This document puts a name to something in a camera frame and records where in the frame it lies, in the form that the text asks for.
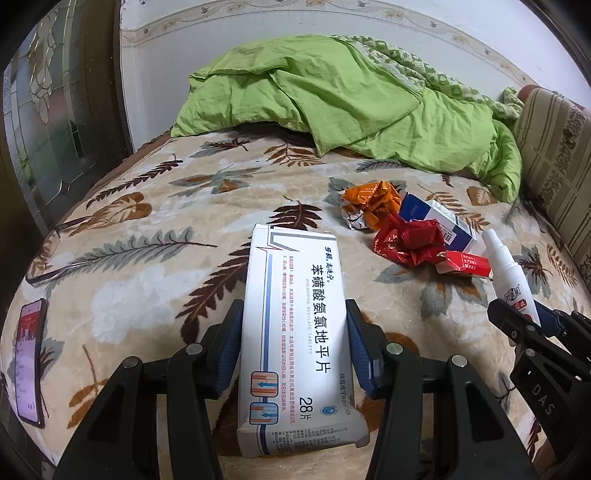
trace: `green blanket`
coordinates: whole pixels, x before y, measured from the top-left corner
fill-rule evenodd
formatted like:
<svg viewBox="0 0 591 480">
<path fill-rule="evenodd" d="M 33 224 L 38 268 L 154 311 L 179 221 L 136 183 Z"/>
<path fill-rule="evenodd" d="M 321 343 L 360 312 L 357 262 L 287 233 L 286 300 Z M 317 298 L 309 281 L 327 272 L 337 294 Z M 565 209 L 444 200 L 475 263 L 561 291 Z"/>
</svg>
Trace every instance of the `green blanket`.
<svg viewBox="0 0 591 480">
<path fill-rule="evenodd" d="M 274 121 L 310 132 L 320 156 L 345 146 L 422 170 L 468 168 L 506 202 L 519 189 L 515 140 L 493 120 L 517 118 L 515 91 L 495 102 L 384 42 L 302 35 L 251 43 L 189 83 L 174 137 Z"/>
</svg>

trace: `orange candy wrapper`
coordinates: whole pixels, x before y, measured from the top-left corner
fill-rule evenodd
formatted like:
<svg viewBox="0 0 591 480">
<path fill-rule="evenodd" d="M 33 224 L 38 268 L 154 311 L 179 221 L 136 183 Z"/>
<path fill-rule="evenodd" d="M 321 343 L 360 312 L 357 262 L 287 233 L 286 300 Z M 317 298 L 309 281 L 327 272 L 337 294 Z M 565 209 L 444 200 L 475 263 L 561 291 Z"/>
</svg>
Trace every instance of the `orange candy wrapper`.
<svg viewBox="0 0 591 480">
<path fill-rule="evenodd" d="M 391 212 L 400 211 L 402 198 L 388 181 L 373 181 L 339 193 L 341 214 L 351 229 L 380 230 Z"/>
</svg>

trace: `candy wrapper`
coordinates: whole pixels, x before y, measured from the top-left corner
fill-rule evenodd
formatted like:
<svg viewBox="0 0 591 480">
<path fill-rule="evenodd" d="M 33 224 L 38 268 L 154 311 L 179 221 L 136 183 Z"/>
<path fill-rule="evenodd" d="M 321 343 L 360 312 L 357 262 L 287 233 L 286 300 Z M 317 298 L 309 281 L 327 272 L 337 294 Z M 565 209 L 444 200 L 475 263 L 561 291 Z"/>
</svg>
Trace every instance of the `candy wrapper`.
<svg viewBox="0 0 591 480">
<path fill-rule="evenodd" d="M 402 198 L 388 181 L 373 181 L 339 192 L 341 215 L 351 229 L 380 230 L 391 212 L 400 211 Z"/>
<path fill-rule="evenodd" d="M 390 213 L 374 239 L 375 253 L 410 268 L 444 261 L 445 251 L 437 220 L 407 222 L 395 212 Z"/>
</svg>

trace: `floral bedspread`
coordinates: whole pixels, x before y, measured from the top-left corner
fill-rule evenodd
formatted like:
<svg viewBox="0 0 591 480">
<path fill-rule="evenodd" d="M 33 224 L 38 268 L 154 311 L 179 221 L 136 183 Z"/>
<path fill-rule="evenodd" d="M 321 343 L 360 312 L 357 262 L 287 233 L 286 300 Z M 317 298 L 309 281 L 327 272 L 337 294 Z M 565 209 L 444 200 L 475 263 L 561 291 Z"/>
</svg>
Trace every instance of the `floral bedspread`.
<svg viewBox="0 0 591 480">
<path fill-rule="evenodd" d="M 48 300 L 41 348 L 46 426 L 24 425 L 29 435 L 57 463 L 125 357 L 147 362 L 171 356 L 220 322 L 232 300 L 244 295 L 249 236 L 260 222 L 334 233 L 345 295 L 356 299 L 366 319 L 422 356 L 467 357 L 527 448 L 535 449 L 539 428 L 508 378 L 513 349 L 486 317 L 495 298 L 491 284 L 438 275 L 429 265 L 407 270 L 374 254 L 372 233 L 345 225 L 337 195 L 372 180 L 437 199 L 478 231 L 495 228 L 537 300 L 567 312 L 591 312 L 589 293 L 548 225 L 538 223 L 521 201 L 499 203 L 475 180 L 343 149 L 317 158 L 307 137 L 268 125 L 175 138 L 79 205 L 30 267 L 34 285 L 23 280 L 14 297 L 0 340 L 2 378 L 14 410 L 20 309 L 41 297 Z M 208 404 L 226 478 L 365 476 L 382 404 L 365 398 L 359 386 L 356 405 L 372 431 L 369 446 L 254 460 L 239 456 L 236 397 L 231 388 Z M 159 434 L 165 438 L 166 429 Z M 165 444 L 159 446 L 160 466 L 169 478 Z"/>
</svg>

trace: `blue and white box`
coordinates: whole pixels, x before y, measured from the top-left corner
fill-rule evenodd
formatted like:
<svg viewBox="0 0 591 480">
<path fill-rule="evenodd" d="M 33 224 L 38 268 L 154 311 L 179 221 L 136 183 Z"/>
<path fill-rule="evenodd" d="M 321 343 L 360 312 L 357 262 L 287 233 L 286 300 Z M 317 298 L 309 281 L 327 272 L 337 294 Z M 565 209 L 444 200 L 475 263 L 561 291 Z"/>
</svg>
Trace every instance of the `blue and white box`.
<svg viewBox="0 0 591 480">
<path fill-rule="evenodd" d="M 400 206 L 400 216 L 411 220 L 437 220 L 443 233 L 447 250 L 469 252 L 478 240 L 474 229 L 447 207 L 435 200 L 424 202 L 407 193 Z"/>
<path fill-rule="evenodd" d="M 367 445 L 334 235 L 255 225 L 240 359 L 245 457 Z"/>
</svg>

